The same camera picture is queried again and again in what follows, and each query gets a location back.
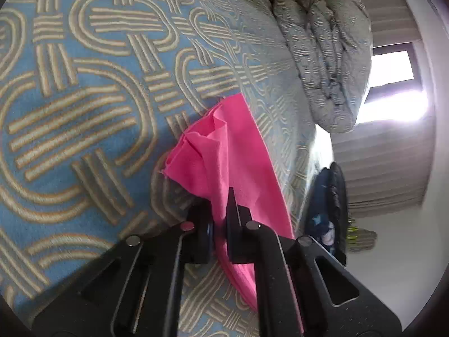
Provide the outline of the pink pants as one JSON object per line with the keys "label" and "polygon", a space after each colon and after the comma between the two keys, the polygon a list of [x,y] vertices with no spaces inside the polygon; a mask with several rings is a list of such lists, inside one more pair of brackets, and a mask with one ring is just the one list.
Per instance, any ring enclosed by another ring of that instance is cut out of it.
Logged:
{"label": "pink pants", "polygon": [[212,203],[216,255],[226,276],[252,308],[257,306],[251,265],[229,261],[225,217],[229,190],[254,221],[279,236],[292,223],[268,150],[242,94],[226,97],[188,127],[165,161],[163,173],[187,192]]}

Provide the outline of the navy star fleece garment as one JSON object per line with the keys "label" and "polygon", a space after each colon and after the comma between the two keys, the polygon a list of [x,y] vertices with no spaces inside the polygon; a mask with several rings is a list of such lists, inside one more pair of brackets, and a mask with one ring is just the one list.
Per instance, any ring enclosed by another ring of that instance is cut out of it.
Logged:
{"label": "navy star fleece garment", "polygon": [[328,206],[329,169],[324,167],[316,176],[310,195],[304,233],[315,239],[331,255],[336,254],[336,222]]}

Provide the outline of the cloud shaped decor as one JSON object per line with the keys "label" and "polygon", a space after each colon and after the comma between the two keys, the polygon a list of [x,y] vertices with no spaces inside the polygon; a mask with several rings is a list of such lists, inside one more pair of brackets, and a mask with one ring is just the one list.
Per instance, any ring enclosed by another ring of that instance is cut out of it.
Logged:
{"label": "cloud shaped decor", "polygon": [[346,245],[349,252],[357,253],[372,250],[377,241],[377,233],[359,227],[355,219],[349,219]]}

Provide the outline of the folded black garment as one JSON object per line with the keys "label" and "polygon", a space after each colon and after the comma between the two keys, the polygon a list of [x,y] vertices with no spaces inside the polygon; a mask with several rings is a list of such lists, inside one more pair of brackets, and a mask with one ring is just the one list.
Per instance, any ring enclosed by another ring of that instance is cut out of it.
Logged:
{"label": "folded black garment", "polygon": [[335,161],[330,166],[329,200],[330,214],[335,227],[334,256],[346,266],[346,238],[349,228],[348,198],[342,168]]}

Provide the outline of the beige curtain right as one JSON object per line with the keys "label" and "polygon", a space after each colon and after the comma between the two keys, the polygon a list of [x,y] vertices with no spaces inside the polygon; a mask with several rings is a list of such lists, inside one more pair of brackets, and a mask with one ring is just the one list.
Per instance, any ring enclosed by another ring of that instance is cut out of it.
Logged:
{"label": "beige curtain right", "polygon": [[[406,0],[362,0],[372,23],[374,49],[421,43]],[[419,206],[425,197],[435,147],[435,114],[430,103],[418,122],[357,124],[333,135],[333,151],[346,179],[349,209],[356,218]]]}

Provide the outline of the dark framed window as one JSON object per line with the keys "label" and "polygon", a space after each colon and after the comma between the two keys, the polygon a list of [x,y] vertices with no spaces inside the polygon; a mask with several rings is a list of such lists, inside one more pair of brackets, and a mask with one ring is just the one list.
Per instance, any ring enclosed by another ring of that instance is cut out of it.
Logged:
{"label": "dark framed window", "polygon": [[368,93],[357,123],[418,122],[430,108],[416,49],[411,43],[373,50]]}

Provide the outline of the patterned bedspread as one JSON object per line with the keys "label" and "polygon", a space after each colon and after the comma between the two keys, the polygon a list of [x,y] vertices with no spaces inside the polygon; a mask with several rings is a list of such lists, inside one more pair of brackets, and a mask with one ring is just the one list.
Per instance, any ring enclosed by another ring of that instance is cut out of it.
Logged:
{"label": "patterned bedspread", "polygon": [[238,93],[297,230],[333,150],[270,0],[5,0],[1,296],[23,324],[125,236],[186,217],[193,198],[164,162]]}

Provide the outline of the folded grey duvet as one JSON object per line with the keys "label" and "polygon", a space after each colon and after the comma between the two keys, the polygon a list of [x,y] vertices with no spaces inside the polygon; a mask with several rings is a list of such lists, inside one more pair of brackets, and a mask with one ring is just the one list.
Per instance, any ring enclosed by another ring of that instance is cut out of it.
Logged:
{"label": "folded grey duvet", "polygon": [[270,0],[313,120],[329,133],[355,126],[371,71],[371,20],[361,0]]}

